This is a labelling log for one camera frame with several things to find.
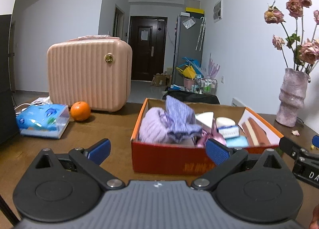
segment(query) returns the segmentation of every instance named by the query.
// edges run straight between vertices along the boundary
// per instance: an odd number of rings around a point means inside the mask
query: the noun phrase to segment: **black cabinet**
[[[19,130],[12,103],[9,79],[9,33],[11,15],[0,16],[0,143],[14,136]]]

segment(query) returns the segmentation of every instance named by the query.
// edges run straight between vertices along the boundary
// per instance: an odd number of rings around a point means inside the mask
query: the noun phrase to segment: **orange shoe box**
[[[248,118],[253,118],[262,127],[270,141],[270,145],[258,145],[246,148],[249,153],[262,153],[266,148],[277,148],[279,139],[283,135],[278,132],[261,116],[249,108],[212,105],[205,103],[186,103],[195,113],[214,112],[214,118],[219,116],[233,119],[241,128]],[[215,164],[206,155],[205,149],[178,144],[150,144],[138,140],[138,131],[146,112],[152,107],[165,109],[165,101],[146,98],[136,121],[132,138],[133,170],[141,173],[168,174],[168,175],[202,175],[215,167]]]

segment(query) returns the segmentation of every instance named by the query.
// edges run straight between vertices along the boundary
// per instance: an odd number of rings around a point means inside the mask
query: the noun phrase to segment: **purple cloth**
[[[175,142],[200,136],[202,127],[196,124],[195,112],[188,105],[173,98],[166,97],[166,116],[168,120],[167,134]]]
[[[139,129],[139,140],[147,143],[172,143],[168,136],[168,122],[165,111],[160,107],[149,109]]]

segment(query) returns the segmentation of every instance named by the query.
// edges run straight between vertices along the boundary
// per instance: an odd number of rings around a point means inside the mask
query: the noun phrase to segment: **refrigerator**
[[[199,44],[197,51],[195,50],[202,20],[195,18],[196,23],[189,29],[186,29],[182,22],[188,18],[189,17],[187,16],[181,15],[177,17],[172,84],[176,84],[178,86],[184,86],[184,79],[176,70],[176,67],[185,62],[185,60],[182,59],[183,57],[196,59],[200,64],[202,64],[203,48],[199,51]]]

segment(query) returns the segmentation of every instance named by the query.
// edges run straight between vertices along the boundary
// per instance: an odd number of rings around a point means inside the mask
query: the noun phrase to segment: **pink ceramic vase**
[[[297,121],[298,110],[304,106],[309,75],[286,68],[284,81],[280,88],[281,101],[276,121],[288,127],[294,127]]]

